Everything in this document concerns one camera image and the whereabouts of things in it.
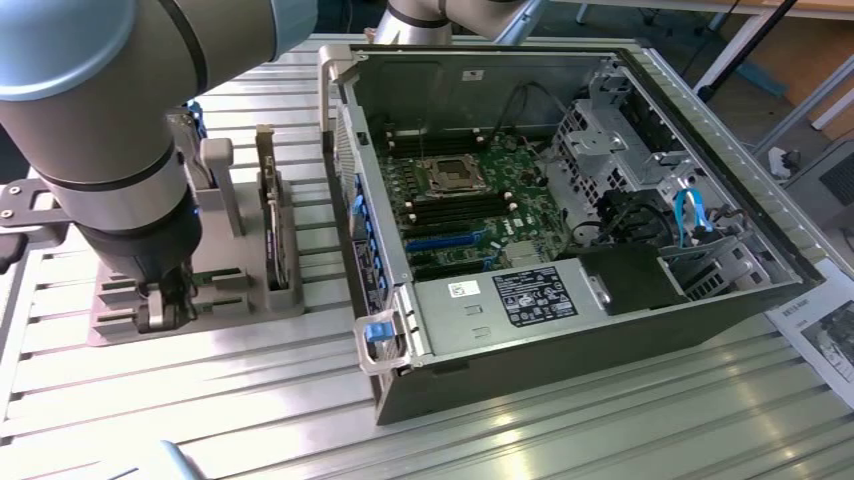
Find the circuit board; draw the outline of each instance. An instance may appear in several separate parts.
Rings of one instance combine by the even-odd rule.
[[[527,261],[535,263],[550,261],[563,249],[567,241],[567,233],[563,228],[560,209],[551,197],[547,178],[535,162],[534,153],[522,146],[522,142],[512,136],[499,134],[488,149],[470,155],[451,155],[424,158],[380,158],[383,180],[386,183],[395,221],[398,223],[407,258],[412,267],[416,280],[419,271],[444,270],[454,274],[471,273],[476,262],[482,269],[478,271],[500,270],[518,266],[511,260],[508,252],[519,245],[532,249],[534,255],[528,255]],[[446,185],[438,182],[439,162],[448,162],[444,178],[448,188],[456,188],[455,193],[443,191]],[[443,227],[439,219],[426,229],[426,235],[410,235],[414,232],[407,208],[415,201],[442,199],[444,202],[460,202],[454,213],[464,212],[466,200],[474,196],[504,196],[508,211],[499,215],[487,216],[466,221],[464,232],[431,234],[430,227]],[[447,237],[458,238],[460,233],[475,235],[470,245],[430,248],[419,251],[408,251],[412,242],[439,240]],[[454,266],[468,266],[464,270],[454,270]]]

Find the white sticker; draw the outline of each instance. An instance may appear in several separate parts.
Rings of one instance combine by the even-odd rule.
[[[483,70],[463,70],[463,82],[479,82],[483,80]]]
[[[467,297],[468,295],[478,295],[480,293],[480,287],[478,287],[476,280],[450,283],[448,290],[451,291],[451,298]]]

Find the slotted aluminum surface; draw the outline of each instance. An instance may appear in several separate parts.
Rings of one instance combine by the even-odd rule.
[[[95,257],[77,236],[33,253],[0,368],[0,478],[77,478],[151,438],[208,478],[851,478],[851,411],[762,317],[700,347],[373,425],[315,108],[315,52],[343,41],[359,36],[312,37],[200,99],[236,181],[255,178],[255,124],[277,128],[308,313],[89,348]]]

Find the power supply label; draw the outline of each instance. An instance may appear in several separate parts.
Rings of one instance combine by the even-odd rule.
[[[492,277],[510,323],[524,327],[578,315],[555,267]]]

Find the paper sheet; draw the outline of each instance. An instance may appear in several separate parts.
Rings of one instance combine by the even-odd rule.
[[[766,315],[854,407],[854,281],[830,260],[815,268],[827,281]]]

